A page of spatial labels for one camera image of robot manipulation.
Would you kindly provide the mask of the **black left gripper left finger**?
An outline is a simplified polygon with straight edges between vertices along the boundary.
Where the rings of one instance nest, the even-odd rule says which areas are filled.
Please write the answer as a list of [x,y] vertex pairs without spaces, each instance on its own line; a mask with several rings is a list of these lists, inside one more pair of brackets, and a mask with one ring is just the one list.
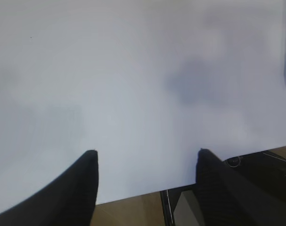
[[0,214],[0,226],[89,226],[98,193],[98,153],[86,151],[54,181]]

